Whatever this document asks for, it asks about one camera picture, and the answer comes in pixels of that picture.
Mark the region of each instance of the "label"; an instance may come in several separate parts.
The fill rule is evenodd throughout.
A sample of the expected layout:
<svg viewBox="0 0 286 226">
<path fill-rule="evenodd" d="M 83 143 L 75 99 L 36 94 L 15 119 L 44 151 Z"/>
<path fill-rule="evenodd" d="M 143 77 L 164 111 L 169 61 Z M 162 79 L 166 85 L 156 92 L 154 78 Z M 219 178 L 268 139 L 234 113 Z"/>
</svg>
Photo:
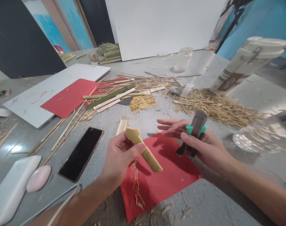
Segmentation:
<svg viewBox="0 0 286 226">
<path fill-rule="evenodd" d="M 129 107 L 131 112 L 138 112 L 143 108 L 153 106 L 157 103 L 158 102 L 151 94 L 148 96 L 134 96 L 129 104 Z"/>
<path fill-rule="evenodd" d="M 243 74 L 233 73 L 228 79 L 218 88 L 219 91 L 227 91 L 230 89 Z"/>
</svg>

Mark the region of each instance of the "pink mouse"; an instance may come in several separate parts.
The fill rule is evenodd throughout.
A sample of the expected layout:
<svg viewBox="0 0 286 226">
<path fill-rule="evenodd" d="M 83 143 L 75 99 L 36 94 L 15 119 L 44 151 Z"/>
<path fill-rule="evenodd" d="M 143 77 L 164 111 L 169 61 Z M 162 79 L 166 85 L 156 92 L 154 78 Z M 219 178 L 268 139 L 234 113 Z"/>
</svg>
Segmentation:
<svg viewBox="0 0 286 226">
<path fill-rule="evenodd" d="M 30 177 L 26 191 L 27 192 L 35 192 L 40 190 L 47 182 L 51 173 L 51 166 L 44 165 L 39 167 L 32 176 Z"/>
</svg>

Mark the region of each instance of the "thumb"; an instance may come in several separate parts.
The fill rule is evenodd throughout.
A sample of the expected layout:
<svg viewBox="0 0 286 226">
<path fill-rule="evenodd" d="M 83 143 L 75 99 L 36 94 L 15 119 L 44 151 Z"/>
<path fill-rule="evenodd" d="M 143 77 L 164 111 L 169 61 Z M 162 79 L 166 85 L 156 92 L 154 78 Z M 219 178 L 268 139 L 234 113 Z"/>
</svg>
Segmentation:
<svg viewBox="0 0 286 226">
<path fill-rule="evenodd" d="M 208 144 L 202 142 L 194 136 L 186 134 L 185 132 L 182 132 L 181 140 L 184 141 L 187 145 L 197 149 L 200 153 L 204 153 L 208 149 Z"/>
<path fill-rule="evenodd" d="M 129 165 L 134 159 L 136 159 L 146 149 L 145 144 L 139 143 L 132 146 L 125 152 L 127 158 L 127 165 Z"/>
</svg>

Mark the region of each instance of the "cable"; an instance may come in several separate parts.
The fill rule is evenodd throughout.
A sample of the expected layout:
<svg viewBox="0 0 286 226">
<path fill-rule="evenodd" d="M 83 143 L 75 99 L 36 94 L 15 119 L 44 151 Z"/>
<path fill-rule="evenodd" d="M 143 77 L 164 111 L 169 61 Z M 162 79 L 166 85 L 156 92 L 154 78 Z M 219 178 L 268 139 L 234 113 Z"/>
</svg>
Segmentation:
<svg viewBox="0 0 286 226">
<path fill-rule="evenodd" d="M 55 214 L 53 215 L 53 217 L 51 218 L 51 220 L 48 223 L 48 226 L 50 226 L 54 219 L 56 218 L 56 216 L 58 215 L 58 213 L 62 210 L 62 208 L 66 205 L 66 203 L 73 197 L 73 195 L 76 193 L 76 191 L 78 190 L 78 188 L 81 189 L 81 185 L 80 184 L 75 184 L 74 186 L 70 187 L 68 190 L 66 190 L 64 193 L 62 193 L 60 196 L 58 196 L 56 199 L 54 199 L 52 202 L 50 202 L 47 206 L 45 206 L 44 208 L 42 208 L 40 211 L 38 211 L 36 214 L 34 214 L 33 216 L 31 216 L 29 219 L 27 219 L 24 223 L 22 223 L 20 226 L 23 226 L 25 224 L 27 224 L 29 221 L 31 221 L 32 219 L 34 219 L 35 217 L 37 217 L 38 215 L 40 215 L 41 213 L 43 213 L 46 209 L 48 209 L 54 202 L 56 202 L 57 200 L 59 200 L 61 197 L 63 197 L 65 194 L 67 194 L 68 192 L 72 191 L 75 188 L 74 192 L 66 199 L 66 201 L 64 201 L 64 203 L 58 208 L 58 210 L 55 212 Z"/>
</svg>

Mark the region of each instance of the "black phone screen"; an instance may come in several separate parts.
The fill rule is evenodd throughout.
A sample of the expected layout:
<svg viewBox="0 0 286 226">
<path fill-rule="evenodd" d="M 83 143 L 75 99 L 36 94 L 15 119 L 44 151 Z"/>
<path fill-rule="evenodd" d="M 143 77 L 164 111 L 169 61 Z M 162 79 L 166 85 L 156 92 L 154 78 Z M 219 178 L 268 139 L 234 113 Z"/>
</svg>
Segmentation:
<svg viewBox="0 0 286 226">
<path fill-rule="evenodd" d="M 89 127 L 58 171 L 58 174 L 72 182 L 76 182 L 86 167 L 102 134 L 102 130 Z"/>
</svg>

